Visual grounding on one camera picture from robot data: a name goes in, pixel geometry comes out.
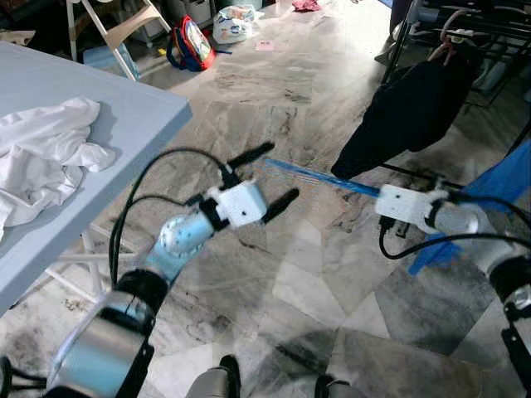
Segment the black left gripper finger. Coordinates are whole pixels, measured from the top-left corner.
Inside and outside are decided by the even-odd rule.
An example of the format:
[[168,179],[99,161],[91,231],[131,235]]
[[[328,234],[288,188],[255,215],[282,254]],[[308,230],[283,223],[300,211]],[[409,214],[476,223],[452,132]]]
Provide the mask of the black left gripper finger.
[[231,170],[239,169],[239,167],[244,167],[247,164],[255,162],[257,159],[261,158],[263,155],[268,154],[270,151],[273,151],[275,148],[275,143],[262,143],[258,147],[247,149],[247,151],[236,155],[228,160],[227,166]]
[[270,221],[276,219],[277,216],[280,216],[282,212],[285,211],[300,196],[299,189],[290,189],[281,194],[280,197],[276,200],[271,201],[266,208],[265,215],[263,215],[263,223],[268,224]]

